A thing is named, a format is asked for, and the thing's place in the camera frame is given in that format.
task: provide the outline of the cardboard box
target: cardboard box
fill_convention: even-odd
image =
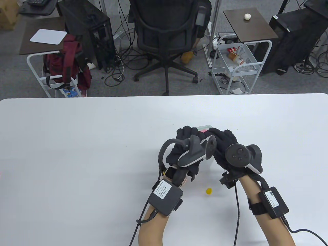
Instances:
[[[13,30],[18,21],[16,0],[0,0],[0,30]]]

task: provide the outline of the red backpack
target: red backpack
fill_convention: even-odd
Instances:
[[[91,85],[91,74],[89,67],[83,55],[82,45],[76,40],[76,37],[67,34],[64,38],[64,47],[60,53],[44,55],[44,71],[53,75],[62,74],[62,78],[53,79],[56,83],[63,85],[52,88],[50,86],[50,76],[47,76],[46,82],[51,89],[59,90],[70,85],[71,78],[76,78],[77,87],[81,90],[87,90]]]

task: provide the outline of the white mouse pad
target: white mouse pad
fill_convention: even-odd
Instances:
[[[66,31],[55,31],[47,29],[39,29],[36,34],[30,39],[31,42],[44,44],[60,44],[66,36]]]

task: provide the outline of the person's leg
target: person's leg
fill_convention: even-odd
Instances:
[[[204,23],[204,26],[200,27],[198,30],[197,39],[193,45],[193,49],[191,51],[188,51],[188,52],[185,52],[182,54],[181,62],[183,64],[188,64],[193,59],[194,55],[197,55],[196,47],[197,47],[200,39],[203,38],[205,35],[205,30],[207,28],[208,22],[210,21],[210,16],[211,16],[211,12],[212,12],[212,5],[209,0],[195,0],[195,1],[199,1],[199,4],[201,6],[205,6],[207,8],[207,12],[205,15],[205,23]]]

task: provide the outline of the wrist strap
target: wrist strap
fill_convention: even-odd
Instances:
[[[263,215],[268,213],[262,202],[251,204],[251,200],[249,198],[247,199],[249,210],[253,212],[253,215]]]

